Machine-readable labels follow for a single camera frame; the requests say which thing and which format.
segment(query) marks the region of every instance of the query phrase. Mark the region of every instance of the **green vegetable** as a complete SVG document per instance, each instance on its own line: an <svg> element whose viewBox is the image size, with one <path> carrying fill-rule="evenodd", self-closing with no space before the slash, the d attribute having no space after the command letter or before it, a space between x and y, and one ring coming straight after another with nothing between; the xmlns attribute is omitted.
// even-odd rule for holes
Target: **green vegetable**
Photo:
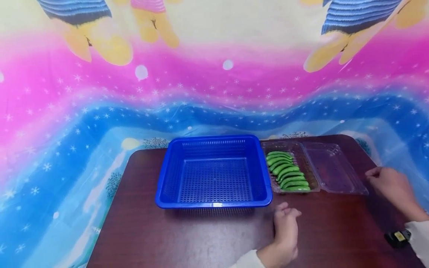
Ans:
<svg viewBox="0 0 429 268"><path fill-rule="evenodd" d="M270 159L273 159L273 158L276 158L276 157L284 157L284 158L292 160L292 157L290 157L290 156L288 156L286 154L271 154L271 155L267 155L265 157L265 159L270 160Z"/></svg>
<svg viewBox="0 0 429 268"><path fill-rule="evenodd" d="M305 181L305 177L304 176L288 177L283 180L278 180L277 183L282 184L289 181Z"/></svg>
<svg viewBox="0 0 429 268"><path fill-rule="evenodd" d="M272 154L285 154L287 156L290 156L292 158L292 155L288 152L282 152L282 151L273 151L273 152L269 152L268 155L272 155Z"/></svg>
<svg viewBox="0 0 429 268"><path fill-rule="evenodd" d="M276 167L272 171L272 173L277 176L283 169L286 169L286 168L289 168L289 167L293 167L293 165L292 164L283 164L283 165L280 165L280 166Z"/></svg>
<svg viewBox="0 0 429 268"><path fill-rule="evenodd" d="M308 181L283 181L280 184L280 188L288 188L291 186L308 186Z"/></svg>
<svg viewBox="0 0 429 268"><path fill-rule="evenodd" d="M272 164L274 164L275 162L278 162L278 161L281 161L281 160L289 160L288 158L286 158L286 157L276 157L276 158L272 158L272 159L269 159L268 161L267 161L267 165L268 166L271 166Z"/></svg>
<svg viewBox="0 0 429 268"><path fill-rule="evenodd" d="M282 190L285 192L308 192L311 189L308 186L294 186L294 187L288 187Z"/></svg>
<svg viewBox="0 0 429 268"><path fill-rule="evenodd" d="M294 166L294 164L291 163L289 160L282 160L282 161L278 161L278 162L275 162L274 164L272 164L269 167L269 170L272 172L276 167L283 165L283 164L289 164L289 166Z"/></svg>
<svg viewBox="0 0 429 268"><path fill-rule="evenodd" d="M284 174L289 173L289 172L296 172L299 171L299 167L297 166L291 166L288 168L283 169L279 174L278 177L281 178Z"/></svg>
<svg viewBox="0 0 429 268"><path fill-rule="evenodd" d="M294 177L294 176L304 176L304 173L302 172L289 172L286 174L283 174L283 176L278 176L277 177L277 181L282 181L283 179L287 178L287 177Z"/></svg>

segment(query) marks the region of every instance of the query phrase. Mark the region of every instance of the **container lid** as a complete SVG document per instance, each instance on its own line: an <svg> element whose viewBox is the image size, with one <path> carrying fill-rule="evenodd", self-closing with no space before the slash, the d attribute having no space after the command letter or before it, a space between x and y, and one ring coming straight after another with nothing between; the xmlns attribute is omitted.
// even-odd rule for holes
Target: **container lid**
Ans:
<svg viewBox="0 0 429 268"><path fill-rule="evenodd" d="M368 190L337 144L302 144L323 190L329 193L368 195Z"/></svg>

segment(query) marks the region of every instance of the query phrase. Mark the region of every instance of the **yellow cartoon figure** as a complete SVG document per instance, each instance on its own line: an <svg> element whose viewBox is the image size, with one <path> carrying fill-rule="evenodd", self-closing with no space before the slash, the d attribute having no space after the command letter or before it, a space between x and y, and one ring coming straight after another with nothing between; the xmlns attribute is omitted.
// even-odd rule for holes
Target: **yellow cartoon figure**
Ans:
<svg viewBox="0 0 429 268"><path fill-rule="evenodd" d="M179 3L181 0L166 0ZM168 20L163 0L114 0L116 4L130 3L143 41L155 43L158 35L171 48L179 45L179 38L174 33Z"/></svg>
<svg viewBox="0 0 429 268"><path fill-rule="evenodd" d="M37 0L70 50L91 61L89 46L107 62L126 65L133 57L129 42L113 22L104 0Z"/></svg>
<svg viewBox="0 0 429 268"><path fill-rule="evenodd" d="M304 69L315 72L341 53L345 64L381 29L395 20L406 28L425 16L428 0L301 0L304 4L327 5L321 43L307 58Z"/></svg>

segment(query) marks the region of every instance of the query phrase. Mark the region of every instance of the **white sleeve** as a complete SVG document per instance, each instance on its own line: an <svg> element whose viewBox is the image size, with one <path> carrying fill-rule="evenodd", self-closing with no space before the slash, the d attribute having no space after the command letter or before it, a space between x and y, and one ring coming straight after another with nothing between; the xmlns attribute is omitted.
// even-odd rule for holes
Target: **white sleeve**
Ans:
<svg viewBox="0 0 429 268"><path fill-rule="evenodd" d="M230 268L265 268L265 266L256 255L256 250L251 250L241 256L241 258L239 258L239 260Z"/></svg>
<svg viewBox="0 0 429 268"><path fill-rule="evenodd" d="M411 233L411 247L425 267L429 268L429 221L413 221L405 224L405 227Z"/></svg>

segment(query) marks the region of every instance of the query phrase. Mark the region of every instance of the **brown table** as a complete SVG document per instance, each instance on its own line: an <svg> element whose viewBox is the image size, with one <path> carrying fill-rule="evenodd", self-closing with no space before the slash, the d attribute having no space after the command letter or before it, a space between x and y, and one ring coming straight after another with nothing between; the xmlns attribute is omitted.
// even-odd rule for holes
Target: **brown table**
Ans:
<svg viewBox="0 0 429 268"><path fill-rule="evenodd" d="M348 136L296 140L338 144L363 180L375 166ZM154 198L164 153L130 157L88 267L226 268L272 241L272 211L284 201L302 211L299 257L291 268L423 267L410 247L393 250L384 240L404 219L368 185L369 196L275 194L266 208L162 210Z"/></svg>

